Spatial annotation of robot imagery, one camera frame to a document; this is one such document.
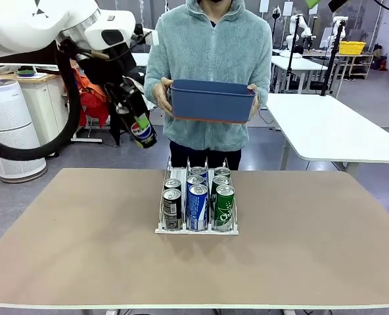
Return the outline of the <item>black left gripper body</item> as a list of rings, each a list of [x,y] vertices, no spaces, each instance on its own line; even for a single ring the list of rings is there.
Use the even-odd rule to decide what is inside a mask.
[[[86,58],[79,66],[93,84],[105,86],[107,83],[120,86],[123,77],[134,69],[134,58],[130,52],[124,54],[120,49],[106,49],[111,61],[100,58]]]

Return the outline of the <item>person's right hand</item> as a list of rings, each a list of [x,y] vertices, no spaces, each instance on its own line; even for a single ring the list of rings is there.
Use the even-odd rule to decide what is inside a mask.
[[[157,105],[169,116],[172,114],[172,105],[168,102],[167,92],[173,81],[163,77],[158,83],[152,87],[152,95],[156,99]]]

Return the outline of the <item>person's left hand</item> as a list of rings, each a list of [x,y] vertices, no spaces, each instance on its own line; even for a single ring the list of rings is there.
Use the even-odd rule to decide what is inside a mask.
[[[248,90],[254,93],[254,100],[252,103],[252,107],[250,109],[250,114],[248,120],[250,121],[260,109],[260,95],[258,92],[258,88],[255,84],[250,84],[247,86]]]

